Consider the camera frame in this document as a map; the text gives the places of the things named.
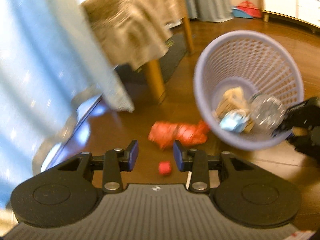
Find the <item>red bottle cap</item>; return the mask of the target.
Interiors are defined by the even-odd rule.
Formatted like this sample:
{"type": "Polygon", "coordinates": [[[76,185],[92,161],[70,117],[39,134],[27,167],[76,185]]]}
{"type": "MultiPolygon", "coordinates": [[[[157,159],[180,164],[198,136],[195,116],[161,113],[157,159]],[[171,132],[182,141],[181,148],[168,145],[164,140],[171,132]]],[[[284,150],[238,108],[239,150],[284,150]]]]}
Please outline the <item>red bottle cap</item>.
{"type": "Polygon", "coordinates": [[[158,172],[161,176],[169,176],[172,173],[172,164],[170,161],[161,161],[158,165],[158,172]]]}

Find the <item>clear plastic water bottle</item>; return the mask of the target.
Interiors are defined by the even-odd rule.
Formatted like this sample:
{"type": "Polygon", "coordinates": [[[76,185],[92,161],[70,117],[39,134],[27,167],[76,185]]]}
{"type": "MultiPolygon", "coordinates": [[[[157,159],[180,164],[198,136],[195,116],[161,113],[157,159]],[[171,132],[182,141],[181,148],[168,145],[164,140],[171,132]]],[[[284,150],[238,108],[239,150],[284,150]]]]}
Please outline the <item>clear plastic water bottle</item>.
{"type": "Polygon", "coordinates": [[[274,96],[254,94],[249,101],[249,111],[256,128],[272,133],[283,121],[286,107],[274,96]]]}

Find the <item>cream paper snack bag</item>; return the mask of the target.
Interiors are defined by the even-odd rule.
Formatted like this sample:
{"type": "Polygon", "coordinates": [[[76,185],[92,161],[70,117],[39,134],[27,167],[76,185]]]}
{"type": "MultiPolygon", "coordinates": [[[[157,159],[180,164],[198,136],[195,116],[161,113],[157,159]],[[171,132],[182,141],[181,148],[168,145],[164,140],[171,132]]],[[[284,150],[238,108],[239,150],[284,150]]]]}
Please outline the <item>cream paper snack bag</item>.
{"type": "Polygon", "coordinates": [[[254,125],[241,87],[225,91],[212,115],[220,128],[228,132],[249,133],[254,125]]]}

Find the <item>lavender plastic mesh basket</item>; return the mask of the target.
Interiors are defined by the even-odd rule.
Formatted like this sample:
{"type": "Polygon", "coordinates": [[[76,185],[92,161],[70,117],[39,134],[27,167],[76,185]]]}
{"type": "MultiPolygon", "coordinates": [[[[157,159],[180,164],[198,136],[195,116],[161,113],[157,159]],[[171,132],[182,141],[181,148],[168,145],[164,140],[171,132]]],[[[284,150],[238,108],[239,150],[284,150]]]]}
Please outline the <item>lavender plastic mesh basket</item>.
{"type": "Polygon", "coordinates": [[[304,100],[304,85],[289,52],[271,37],[236,30],[214,39],[201,53],[194,72],[197,107],[211,131],[224,143],[245,151],[262,150],[283,142],[290,131],[271,136],[256,128],[248,134],[227,132],[213,116],[223,94],[241,87],[249,100],[254,94],[278,98],[285,107],[304,100]]]}

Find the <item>white plastic spoon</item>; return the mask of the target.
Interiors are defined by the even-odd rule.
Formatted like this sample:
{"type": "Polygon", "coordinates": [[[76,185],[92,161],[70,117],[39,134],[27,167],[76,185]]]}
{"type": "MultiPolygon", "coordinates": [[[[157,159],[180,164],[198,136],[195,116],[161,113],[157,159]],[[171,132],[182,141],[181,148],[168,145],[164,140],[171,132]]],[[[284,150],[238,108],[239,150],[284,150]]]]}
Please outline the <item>white plastic spoon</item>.
{"type": "Polygon", "coordinates": [[[190,181],[191,181],[191,175],[192,175],[192,172],[188,172],[187,181],[185,183],[185,187],[186,187],[187,190],[189,189],[189,185],[190,185],[190,181]]]}

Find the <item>crumpled orange plastic bag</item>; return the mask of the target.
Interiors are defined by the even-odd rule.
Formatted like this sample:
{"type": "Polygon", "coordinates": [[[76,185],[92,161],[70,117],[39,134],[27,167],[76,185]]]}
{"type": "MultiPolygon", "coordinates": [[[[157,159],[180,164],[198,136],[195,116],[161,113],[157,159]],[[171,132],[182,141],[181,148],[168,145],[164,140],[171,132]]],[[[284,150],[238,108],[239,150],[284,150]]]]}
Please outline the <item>crumpled orange plastic bag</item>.
{"type": "Polygon", "coordinates": [[[156,143],[160,149],[173,146],[176,140],[183,146],[195,146],[207,141],[209,131],[210,128],[202,120],[197,124],[157,121],[150,130],[148,140],[156,143]]]}

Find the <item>wooden table leg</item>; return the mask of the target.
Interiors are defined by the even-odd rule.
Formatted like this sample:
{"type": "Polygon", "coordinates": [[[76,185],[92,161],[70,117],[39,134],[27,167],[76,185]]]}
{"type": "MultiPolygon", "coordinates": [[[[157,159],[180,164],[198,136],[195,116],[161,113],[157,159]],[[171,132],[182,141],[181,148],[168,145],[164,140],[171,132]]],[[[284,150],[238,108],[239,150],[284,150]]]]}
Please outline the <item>wooden table leg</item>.
{"type": "Polygon", "coordinates": [[[166,93],[159,60],[149,61],[143,66],[143,72],[154,101],[161,104],[166,93]]]}

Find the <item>blue star curtain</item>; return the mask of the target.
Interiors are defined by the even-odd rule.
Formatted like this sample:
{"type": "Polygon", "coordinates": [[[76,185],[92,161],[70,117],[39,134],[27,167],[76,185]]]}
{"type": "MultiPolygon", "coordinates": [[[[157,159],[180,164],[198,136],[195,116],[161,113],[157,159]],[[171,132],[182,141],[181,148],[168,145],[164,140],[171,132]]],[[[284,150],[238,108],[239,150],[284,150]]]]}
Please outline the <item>blue star curtain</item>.
{"type": "Polygon", "coordinates": [[[77,0],[1,0],[1,208],[96,96],[134,109],[77,0]]]}

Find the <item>dark green floor mat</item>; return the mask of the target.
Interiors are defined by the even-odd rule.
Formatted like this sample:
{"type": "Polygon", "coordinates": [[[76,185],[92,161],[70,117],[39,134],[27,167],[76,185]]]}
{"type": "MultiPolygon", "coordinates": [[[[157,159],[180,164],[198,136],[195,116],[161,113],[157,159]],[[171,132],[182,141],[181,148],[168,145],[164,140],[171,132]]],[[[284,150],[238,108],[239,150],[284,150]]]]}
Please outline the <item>dark green floor mat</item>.
{"type": "MultiPolygon", "coordinates": [[[[169,50],[159,59],[159,66],[164,83],[167,83],[170,80],[179,63],[187,54],[184,36],[182,33],[174,34],[169,40],[167,40],[166,45],[169,50]]],[[[125,64],[117,66],[115,70],[123,83],[133,83],[138,85],[147,84],[144,72],[141,68],[139,71],[134,72],[128,64],[125,64]]]]}

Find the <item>white wooden cabinet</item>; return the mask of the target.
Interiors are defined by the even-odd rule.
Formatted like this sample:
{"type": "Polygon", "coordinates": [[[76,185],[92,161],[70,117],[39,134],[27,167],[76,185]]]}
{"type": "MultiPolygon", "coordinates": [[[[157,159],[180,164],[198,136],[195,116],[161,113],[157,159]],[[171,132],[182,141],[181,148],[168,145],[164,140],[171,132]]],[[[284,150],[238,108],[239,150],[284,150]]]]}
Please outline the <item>white wooden cabinet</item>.
{"type": "Polygon", "coordinates": [[[308,24],[313,32],[319,28],[319,0],[263,0],[262,12],[264,22],[281,16],[308,24]]]}

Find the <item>red plastic basin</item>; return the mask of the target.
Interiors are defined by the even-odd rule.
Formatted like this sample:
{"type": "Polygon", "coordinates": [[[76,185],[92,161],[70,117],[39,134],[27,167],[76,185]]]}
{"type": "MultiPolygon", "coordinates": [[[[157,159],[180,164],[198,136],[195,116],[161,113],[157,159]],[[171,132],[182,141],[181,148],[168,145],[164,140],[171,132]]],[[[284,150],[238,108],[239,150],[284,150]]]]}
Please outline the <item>red plastic basin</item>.
{"type": "Polygon", "coordinates": [[[242,11],[246,12],[253,18],[262,18],[262,12],[261,10],[256,7],[252,2],[250,1],[243,1],[240,4],[236,6],[238,9],[241,9],[242,11]]]}

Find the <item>blue plastic basin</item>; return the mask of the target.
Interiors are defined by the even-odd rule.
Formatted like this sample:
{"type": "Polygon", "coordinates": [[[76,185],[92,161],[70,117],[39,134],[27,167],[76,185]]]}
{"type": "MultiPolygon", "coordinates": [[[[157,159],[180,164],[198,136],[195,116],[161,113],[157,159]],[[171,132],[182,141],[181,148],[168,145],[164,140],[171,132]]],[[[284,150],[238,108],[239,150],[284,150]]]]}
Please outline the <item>blue plastic basin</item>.
{"type": "Polygon", "coordinates": [[[237,7],[232,7],[232,14],[234,17],[237,17],[237,18],[253,19],[251,15],[249,15],[247,12],[237,7]]]}

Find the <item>beige tablecloth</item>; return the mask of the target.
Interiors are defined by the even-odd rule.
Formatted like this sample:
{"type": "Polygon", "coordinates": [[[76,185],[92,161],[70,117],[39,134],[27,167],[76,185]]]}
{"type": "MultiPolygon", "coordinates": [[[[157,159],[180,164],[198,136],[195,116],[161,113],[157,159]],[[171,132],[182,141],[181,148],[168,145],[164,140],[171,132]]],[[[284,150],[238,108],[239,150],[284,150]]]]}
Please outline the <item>beige tablecloth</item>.
{"type": "Polygon", "coordinates": [[[86,0],[81,5],[111,64],[136,71],[167,53],[172,36],[167,24],[183,18],[184,0],[86,0]]]}

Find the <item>grey bed skirt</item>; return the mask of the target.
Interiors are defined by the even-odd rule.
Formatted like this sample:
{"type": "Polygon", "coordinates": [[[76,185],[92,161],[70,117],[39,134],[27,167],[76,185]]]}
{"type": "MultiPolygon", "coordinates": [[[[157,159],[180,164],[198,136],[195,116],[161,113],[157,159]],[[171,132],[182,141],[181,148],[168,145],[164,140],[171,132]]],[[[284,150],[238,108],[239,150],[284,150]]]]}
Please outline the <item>grey bed skirt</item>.
{"type": "Polygon", "coordinates": [[[233,19],[231,0],[185,0],[190,19],[221,23],[233,19]]]}

